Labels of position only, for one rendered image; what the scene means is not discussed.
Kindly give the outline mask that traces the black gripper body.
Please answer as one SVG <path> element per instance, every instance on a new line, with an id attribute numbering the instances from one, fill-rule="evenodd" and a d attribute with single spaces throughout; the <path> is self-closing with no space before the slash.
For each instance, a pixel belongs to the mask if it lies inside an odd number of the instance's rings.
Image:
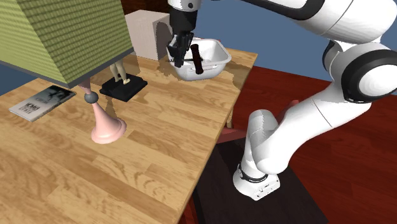
<path id="1" fill-rule="evenodd" d="M 173 34 L 180 34 L 182 32 L 191 32 L 196 27 L 198 11 L 181 11 L 171 8 L 170 26 Z"/>

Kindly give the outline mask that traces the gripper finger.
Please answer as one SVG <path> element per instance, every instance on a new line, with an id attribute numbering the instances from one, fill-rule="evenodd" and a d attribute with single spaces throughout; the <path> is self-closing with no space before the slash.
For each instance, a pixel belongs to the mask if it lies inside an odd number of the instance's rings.
<path id="1" fill-rule="evenodd" d="M 192 32 L 186 33 L 186 35 L 185 35 L 185 39 L 186 39 L 185 51 L 186 52 L 190 49 L 193 37 L 194 37 L 194 33 L 192 33 Z"/>
<path id="2" fill-rule="evenodd" d="M 170 56 L 173 58 L 174 65 L 181 67 L 186 54 L 186 34 L 174 34 L 171 41 L 167 44 Z"/>

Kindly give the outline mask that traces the white square bowl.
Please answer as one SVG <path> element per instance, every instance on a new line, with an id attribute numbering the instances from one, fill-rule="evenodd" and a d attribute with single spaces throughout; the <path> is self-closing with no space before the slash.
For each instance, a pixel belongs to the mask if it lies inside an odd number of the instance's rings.
<path id="1" fill-rule="evenodd" d="M 192 44 L 198 44 L 199 54 L 202 58 L 202 68 L 204 70 L 202 74 L 196 73 L 195 65 L 192 61 L 193 56 L 191 50 L 188 50 L 185 54 L 185 61 L 181 67 L 176 67 L 174 65 L 174 58 L 167 52 L 171 66 L 182 80 L 195 81 L 214 78 L 224 70 L 226 64 L 232 59 L 232 56 L 216 39 L 201 39 L 194 37 Z"/>

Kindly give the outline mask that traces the beige box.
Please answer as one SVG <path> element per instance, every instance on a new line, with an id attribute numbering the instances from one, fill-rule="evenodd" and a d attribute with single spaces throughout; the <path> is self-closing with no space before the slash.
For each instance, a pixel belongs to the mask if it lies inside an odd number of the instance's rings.
<path id="1" fill-rule="evenodd" d="M 125 15 L 132 46 L 137 56 L 160 60 L 167 55 L 167 43 L 172 39 L 170 15 L 137 10 Z"/>

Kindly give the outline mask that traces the beige figure on black base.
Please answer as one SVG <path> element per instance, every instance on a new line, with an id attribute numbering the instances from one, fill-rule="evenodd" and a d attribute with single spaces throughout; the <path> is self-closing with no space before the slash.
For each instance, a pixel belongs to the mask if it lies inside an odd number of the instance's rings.
<path id="1" fill-rule="evenodd" d="M 103 95 L 128 102 L 148 84 L 141 77 L 128 74 L 122 59 L 111 64 L 109 68 L 113 78 L 102 84 L 99 92 Z"/>

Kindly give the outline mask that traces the wooden table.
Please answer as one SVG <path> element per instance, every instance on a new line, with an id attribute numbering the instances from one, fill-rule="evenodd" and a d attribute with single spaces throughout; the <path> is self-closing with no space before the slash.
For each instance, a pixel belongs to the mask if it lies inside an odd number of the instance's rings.
<path id="1" fill-rule="evenodd" d="M 148 84 L 128 102 L 99 99 L 127 124 L 109 144 L 92 141 L 80 88 L 35 122 L 10 107 L 47 81 L 0 96 L 0 224 L 177 224 L 257 57 L 230 55 L 202 81 L 177 79 L 166 60 L 126 56 L 126 70 Z"/>

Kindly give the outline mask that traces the green shade pink table lamp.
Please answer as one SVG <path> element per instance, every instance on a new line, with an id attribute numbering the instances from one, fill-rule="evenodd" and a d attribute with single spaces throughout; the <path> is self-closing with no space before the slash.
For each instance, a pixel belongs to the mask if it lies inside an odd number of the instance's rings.
<path id="1" fill-rule="evenodd" d="M 133 50 L 120 0 L 0 0 L 0 64 L 79 86 L 94 110 L 95 143 L 118 140 L 127 125 L 100 107 L 90 79 L 110 67 L 115 83 L 129 84 L 123 58 Z"/>

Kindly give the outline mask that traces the grey book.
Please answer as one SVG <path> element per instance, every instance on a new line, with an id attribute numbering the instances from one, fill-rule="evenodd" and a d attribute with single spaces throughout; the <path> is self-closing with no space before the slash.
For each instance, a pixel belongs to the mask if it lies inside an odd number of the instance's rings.
<path id="1" fill-rule="evenodd" d="M 75 95 L 76 93 L 71 90 L 52 85 L 12 106 L 9 111 L 34 122 Z"/>

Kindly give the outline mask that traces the dark robot stand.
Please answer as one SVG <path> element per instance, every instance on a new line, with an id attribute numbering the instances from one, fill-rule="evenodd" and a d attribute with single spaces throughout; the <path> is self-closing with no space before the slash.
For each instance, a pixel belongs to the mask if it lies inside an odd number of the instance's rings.
<path id="1" fill-rule="evenodd" d="M 291 168 L 279 175 L 281 186 L 255 201 L 232 181 L 244 152 L 244 139 L 216 144 L 193 192 L 198 224 L 328 224 Z"/>

